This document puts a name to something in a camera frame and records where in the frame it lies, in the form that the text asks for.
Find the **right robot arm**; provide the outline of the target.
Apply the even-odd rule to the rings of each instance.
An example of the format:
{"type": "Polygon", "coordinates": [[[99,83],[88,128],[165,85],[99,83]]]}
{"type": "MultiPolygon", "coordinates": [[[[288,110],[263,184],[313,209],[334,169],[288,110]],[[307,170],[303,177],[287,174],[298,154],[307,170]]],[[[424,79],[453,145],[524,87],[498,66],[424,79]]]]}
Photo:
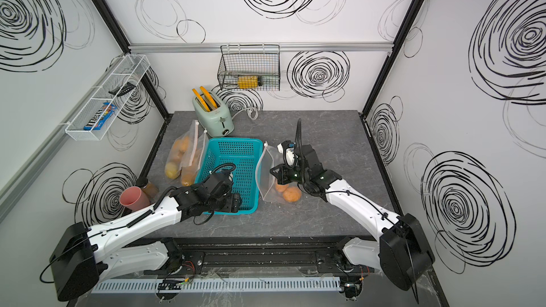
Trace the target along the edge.
{"type": "Polygon", "coordinates": [[[399,215],[359,193],[337,172],[325,169],[310,145],[285,141],[277,151],[282,162],[272,167],[270,174],[278,184],[297,184],[304,193],[344,211],[374,238],[364,241],[355,237],[343,245],[350,264],[380,270],[403,291],[417,287],[435,256],[415,216],[399,215]]]}

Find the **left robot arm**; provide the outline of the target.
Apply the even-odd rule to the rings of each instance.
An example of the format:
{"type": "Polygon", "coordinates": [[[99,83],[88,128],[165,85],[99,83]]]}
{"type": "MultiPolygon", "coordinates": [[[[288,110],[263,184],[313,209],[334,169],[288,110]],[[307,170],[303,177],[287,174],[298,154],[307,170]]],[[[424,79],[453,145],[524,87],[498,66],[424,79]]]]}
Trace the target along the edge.
{"type": "Polygon", "coordinates": [[[241,204],[230,173],[220,171],[202,183],[170,186],[155,204],[125,217],[91,227],[82,222],[67,227],[48,260],[58,301],[77,299],[111,277],[161,268],[174,252],[172,246],[155,242],[133,247],[132,242],[203,213],[237,213],[241,204]]]}

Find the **clear zipper bag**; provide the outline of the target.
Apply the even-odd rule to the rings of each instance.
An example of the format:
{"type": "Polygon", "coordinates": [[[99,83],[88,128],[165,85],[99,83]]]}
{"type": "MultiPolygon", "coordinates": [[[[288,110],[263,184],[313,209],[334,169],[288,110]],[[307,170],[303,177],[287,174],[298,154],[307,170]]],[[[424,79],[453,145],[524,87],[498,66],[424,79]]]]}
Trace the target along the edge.
{"type": "Polygon", "coordinates": [[[191,167],[196,162],[198,128],[199,122],[193,120],[189,130],[172,144],[164,167],[164,173],[168,179],[177,179],[183,169],[191,167]]]}

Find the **reddish potato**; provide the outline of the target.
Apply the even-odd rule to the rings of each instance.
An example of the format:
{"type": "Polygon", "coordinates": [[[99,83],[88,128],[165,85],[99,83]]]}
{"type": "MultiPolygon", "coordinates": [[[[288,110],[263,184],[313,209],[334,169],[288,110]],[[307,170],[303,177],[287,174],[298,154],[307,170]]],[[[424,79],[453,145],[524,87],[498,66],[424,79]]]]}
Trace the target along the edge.
{"type": "Polygon", "coordinates": [[[296,186],[289,186],[282,193],[282,197],[287,203],[296,203],[301,200],[302,192],[296,186]]]}

